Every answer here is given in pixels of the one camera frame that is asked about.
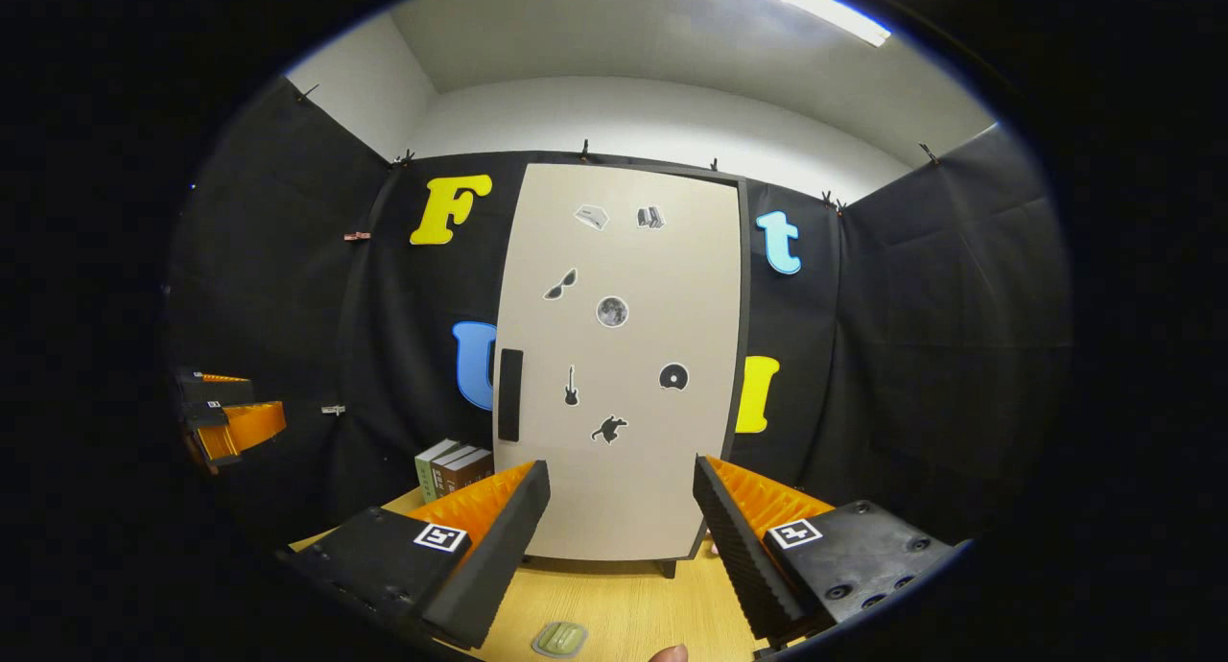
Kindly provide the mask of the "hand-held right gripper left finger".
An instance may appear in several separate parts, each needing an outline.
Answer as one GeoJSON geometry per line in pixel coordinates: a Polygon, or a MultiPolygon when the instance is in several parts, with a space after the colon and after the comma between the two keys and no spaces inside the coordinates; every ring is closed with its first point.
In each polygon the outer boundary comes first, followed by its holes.
{"type": "Polygon", "coordinates": [[[361,510],[280,558],[386,633],[481,648],[549,501],[546,462],[523,462],[409,512],[361,510]]]}

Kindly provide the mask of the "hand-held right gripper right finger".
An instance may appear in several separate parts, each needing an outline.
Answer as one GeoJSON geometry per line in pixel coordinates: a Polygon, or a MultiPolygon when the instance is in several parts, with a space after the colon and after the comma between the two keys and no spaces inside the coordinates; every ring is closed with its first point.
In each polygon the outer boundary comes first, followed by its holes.
{"type": "Polygon", "coordinates": [[[693,495],[745,621],[768,650],[865,626],[970,547],[874,502],[828,505],[706,454],[695,458],[693,495]]]}

